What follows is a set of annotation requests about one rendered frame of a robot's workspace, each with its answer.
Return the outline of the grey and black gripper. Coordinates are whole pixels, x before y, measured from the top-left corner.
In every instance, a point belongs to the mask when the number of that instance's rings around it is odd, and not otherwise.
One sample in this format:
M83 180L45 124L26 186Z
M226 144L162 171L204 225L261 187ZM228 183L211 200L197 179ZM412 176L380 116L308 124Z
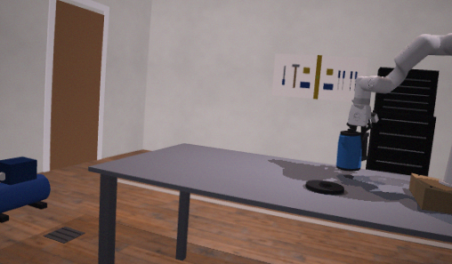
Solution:
M347 125L353 131L357 131L357 126L361 126L360 136L361 141L364 141L365 133L373 128L371 124L371 106L362 104L351 105Z

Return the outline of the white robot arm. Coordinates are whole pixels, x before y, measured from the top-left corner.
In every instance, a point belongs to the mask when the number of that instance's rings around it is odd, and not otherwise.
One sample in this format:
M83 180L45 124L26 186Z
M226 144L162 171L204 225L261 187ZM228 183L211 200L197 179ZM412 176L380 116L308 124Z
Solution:
M371 92L388 93L393 91L405 80L408 71L427 55L451 56L452 33L445 36L426 34L418 36L395 56L396 67L387 76L388 78L382 76L358 76L356 78L354 100L352 100L353 104L370 105ZM452 188L452 145L444 180L439 180L439 183Z

